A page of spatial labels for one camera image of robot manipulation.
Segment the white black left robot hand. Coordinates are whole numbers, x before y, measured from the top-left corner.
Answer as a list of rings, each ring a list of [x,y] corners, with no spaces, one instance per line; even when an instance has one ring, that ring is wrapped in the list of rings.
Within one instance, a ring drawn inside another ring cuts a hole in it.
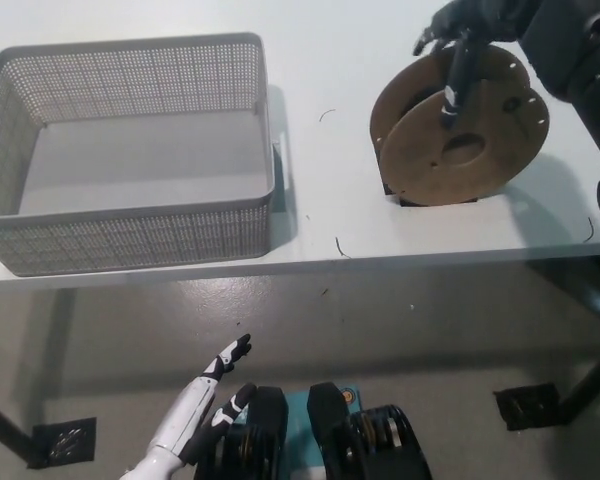
[[[251,350],[245,334],[218,353],[178,395],[150,441],[144,457],[124,479],[170,479],[187,465],[196,465],[225,436],[254,398],[257,387],[244,384],[216,411],[211,410],[223,376]]]

